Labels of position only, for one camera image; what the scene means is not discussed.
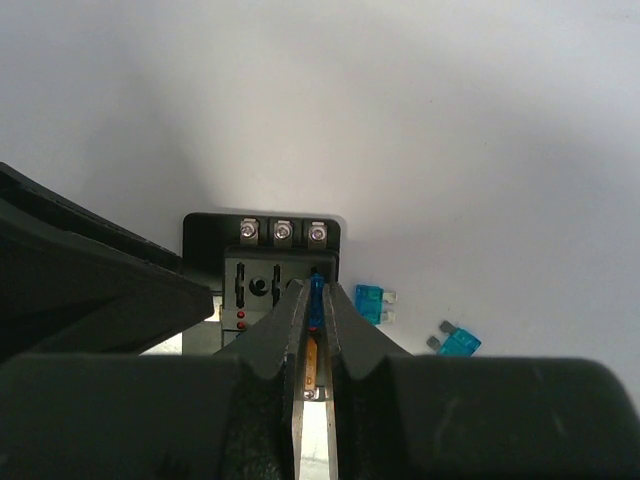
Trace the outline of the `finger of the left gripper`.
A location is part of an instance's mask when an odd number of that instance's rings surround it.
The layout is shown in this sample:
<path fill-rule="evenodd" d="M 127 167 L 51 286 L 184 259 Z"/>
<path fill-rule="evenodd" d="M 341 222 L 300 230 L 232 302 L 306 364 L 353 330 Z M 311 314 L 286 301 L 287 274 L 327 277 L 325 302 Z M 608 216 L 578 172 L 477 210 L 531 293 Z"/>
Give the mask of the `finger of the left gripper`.
<path fill-rule="evenodd" d="M 1 357 L 141 353 L 214 312 L 182 260 L 1 166 Z"/>

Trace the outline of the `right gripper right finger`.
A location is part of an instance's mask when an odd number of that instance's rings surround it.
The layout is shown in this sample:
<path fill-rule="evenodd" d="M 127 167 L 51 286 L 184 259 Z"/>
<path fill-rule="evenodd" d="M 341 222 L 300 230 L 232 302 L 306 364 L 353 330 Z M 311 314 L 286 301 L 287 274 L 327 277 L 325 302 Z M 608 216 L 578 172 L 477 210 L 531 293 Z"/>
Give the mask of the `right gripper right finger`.
<path fill-rule="evenodd" d="M 390 361 L 408 353 L 365 320 L 338 283 L 323 291 L 333 479 L 397 479 L 406 458 Z"/>

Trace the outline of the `orange blade fuse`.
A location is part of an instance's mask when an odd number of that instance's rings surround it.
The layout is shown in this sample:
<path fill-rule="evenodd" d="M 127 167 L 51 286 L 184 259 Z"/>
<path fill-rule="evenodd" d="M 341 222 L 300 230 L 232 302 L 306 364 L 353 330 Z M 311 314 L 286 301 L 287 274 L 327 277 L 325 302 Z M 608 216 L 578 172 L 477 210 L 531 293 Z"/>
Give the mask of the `orange blade fuse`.
<path fill-rule="evenodd" d="M 318 345 L 313 337 L 309 337 L 306 347 L 304 399 L 314 401 L 317 398 Z"/>

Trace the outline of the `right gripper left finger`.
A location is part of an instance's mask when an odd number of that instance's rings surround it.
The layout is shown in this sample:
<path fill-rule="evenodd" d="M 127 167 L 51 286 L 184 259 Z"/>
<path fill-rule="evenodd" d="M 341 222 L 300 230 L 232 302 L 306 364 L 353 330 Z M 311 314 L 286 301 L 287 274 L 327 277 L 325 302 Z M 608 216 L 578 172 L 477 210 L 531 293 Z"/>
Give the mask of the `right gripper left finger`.
<path fill-rule="evenodd" d="M 293 281 L 276 306 L 216 356 L 236 382 L 221 442 L 221 479 L 297 479 L 310 282 Z"/>

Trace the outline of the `black fuse box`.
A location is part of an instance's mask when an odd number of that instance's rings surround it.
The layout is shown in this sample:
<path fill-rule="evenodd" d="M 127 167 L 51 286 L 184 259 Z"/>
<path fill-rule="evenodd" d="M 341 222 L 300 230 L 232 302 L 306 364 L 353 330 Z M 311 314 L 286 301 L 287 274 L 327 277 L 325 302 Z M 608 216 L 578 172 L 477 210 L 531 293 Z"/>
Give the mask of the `black fuse box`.
<path fill-rule="evenodd" d="M 294 281 L 336 281 L 341 226 L 318 216 L 190 213 L 184 273 L 209 287 L 213 317 L 182 334 L 184 355 L 210 355 L 268 314 Z"/>

